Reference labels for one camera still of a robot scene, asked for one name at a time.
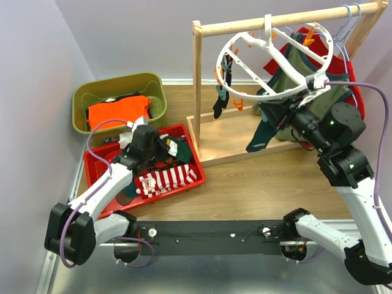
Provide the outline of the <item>teal clothes peg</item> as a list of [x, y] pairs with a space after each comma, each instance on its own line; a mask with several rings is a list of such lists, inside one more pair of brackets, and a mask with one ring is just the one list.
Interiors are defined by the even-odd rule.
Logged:
[[262, 121], [263, 122], [268, 122], [268, 117], [267, 117], [265, 112], [262, 113]]

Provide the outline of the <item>white round clip hanger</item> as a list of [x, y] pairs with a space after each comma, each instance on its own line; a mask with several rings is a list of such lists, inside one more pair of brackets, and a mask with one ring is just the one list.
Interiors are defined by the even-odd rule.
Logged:
[[[290, 43], [292, 46], [296, 47], [304, 54], [308, 55], [310, 58], [319, 62], [322, 66], [316, 72], [321, 72], [327, 70], [329, 67], [333, 53], [334, 53], [334, 42], [333, 38], [322, 25], [318, 23], [307, 23], [306, 25], [311, 29], [316, 29], [318, 32], [321, 32], [324, 37], [326, 44], [328, 46], [328, 53], [326, 56], [319, 56], [313, 51], [311, 51], [307, 46], [303, 45], [300, 42], [295, 41], [290, 36], [288, 36], [285, 32], [280, 31], [277, 28], [272, 27], [272, 16], [268, 14], [266, 16], [267, 20], [267, 28], [265, 29], [266, 40], [257, 39], [252, 37], [247, 31], [239, 32], [235, 34], [221, 49], [219, 56], [216, 61], [216, 80], [219, 85], [223, 86], [230, 94], [236, 95], [242, 99], [247, 100], [255, 100], [255, 101], [269, 101], [269, 100], [278, 100], [284, 99], [290, 95], [300, 93], [301, 91], [307, 95], [307, 86], [306, 79], [304, 75], [301, 75], [284, 57], [284, 55], [273, 45], [272, 35], [276, 34], [277, 36], [284, 39], [287, 43]], [[234, 44], [238, 39], [243, 39], [249, 45], [253, 47], [258, 47], [268, 53], [270, 58], [275, 60], [279, 67], [284, 71], [284, 73], [296, 84], [294, 88], [285, 90], [283, 92], [275, 92], [271, 87], [269, 87], [263, 80], [260, 78], [255, 72], [253, 72], [237, 55], [232, 52], [230, 46]], [[266, 94], [262, 96], [246, 94], [245, 92], [239, 92], [228, 86], [224, 81], [221, 75], [221, 61], [224, 55], [229, 55], [232, 58], [232, 61], [239, 65], [252, 79], [257, 82], [265, 91]]]

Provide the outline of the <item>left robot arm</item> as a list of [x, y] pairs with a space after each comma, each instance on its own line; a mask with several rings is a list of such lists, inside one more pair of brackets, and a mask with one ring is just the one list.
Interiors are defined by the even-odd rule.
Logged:
[[73, 268], [84, 264], [102, 243], [117, 238], [131, 241], [136, 233], [135, 217], [123, 211], [103, 219], [99, 216], [146, 170], [159, 151], [167, 149], [155, 128], [146, 124], [134, 127], [131, 142], [88, 190], [68, 204], [57, 203], [51, 209], [44, 241], [46, 250], [59, 255], [64, 266]]

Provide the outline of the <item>dark green sock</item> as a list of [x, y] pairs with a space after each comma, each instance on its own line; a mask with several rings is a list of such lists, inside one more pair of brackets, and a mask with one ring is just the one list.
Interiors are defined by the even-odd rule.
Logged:
[[246, 151], [253, 153], [265, 149], [276, 133], [277, 129], [271, 125], [270, 121], [268, 119], [262, 119], [251, 142], [247, 145]]

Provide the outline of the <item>green sock yellow cuff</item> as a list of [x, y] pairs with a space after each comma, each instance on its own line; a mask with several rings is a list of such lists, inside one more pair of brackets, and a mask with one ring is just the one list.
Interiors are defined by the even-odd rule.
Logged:
[[168, 146], [167, 153], [182, 163], [188, 164], [192, 158], [192, 151], [186, 141], [176, 137], [165, 135], [162, 141]]

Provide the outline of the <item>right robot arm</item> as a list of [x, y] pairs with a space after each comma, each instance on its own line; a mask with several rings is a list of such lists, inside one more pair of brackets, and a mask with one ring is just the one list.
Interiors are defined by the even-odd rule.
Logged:
[[374, 172], [365, 154], [353, 145], [366, 125], [353, 105], [336, 103], [319, 118], [300, 102], [291, 96], [261, 102], [260, 108], [272, 126], [290, 126], [317, 151], [321, 172], [346, 202], [361, 236], [346, 235], [302, 208], [284, 216], [282, 234], [290, 240], [303, 237], [316, 242], [339, 257], [363, 285], [390, 285], [391, 241], [374, 194]]

